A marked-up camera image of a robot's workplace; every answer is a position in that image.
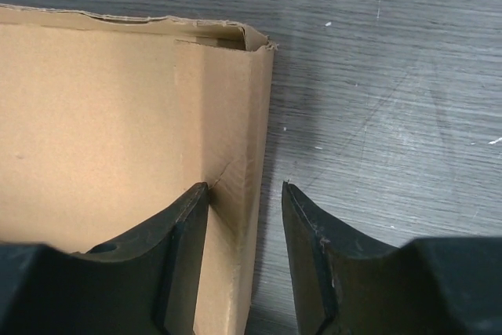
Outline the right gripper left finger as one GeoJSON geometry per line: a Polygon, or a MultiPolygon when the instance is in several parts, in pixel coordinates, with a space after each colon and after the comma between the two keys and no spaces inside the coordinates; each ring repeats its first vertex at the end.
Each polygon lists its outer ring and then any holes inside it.
{"type": "Polygon", "coordinates": [[[86,253],[2,243],[2,333],[192,333],[208,212],[200,182],[86,253]]]}

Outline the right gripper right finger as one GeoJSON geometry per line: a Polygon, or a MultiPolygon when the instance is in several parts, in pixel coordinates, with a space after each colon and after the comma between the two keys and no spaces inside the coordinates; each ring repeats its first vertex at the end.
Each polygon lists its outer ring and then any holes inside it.
{"type": "Polygon", "coordinates": [[[501,240],[425,237],[394,247],[282,186],[302,334],[498,334],[501,240]]]}

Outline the cardboard box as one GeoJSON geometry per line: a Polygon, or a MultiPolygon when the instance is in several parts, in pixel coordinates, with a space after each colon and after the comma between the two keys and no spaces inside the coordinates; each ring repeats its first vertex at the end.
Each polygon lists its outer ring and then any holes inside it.
{"type": "Polygon", "coordinates": [[[194,333],[242,334],[276,46],[228,20],[1,7],[1,241],[83,252],[197,182],[194,333]]]}

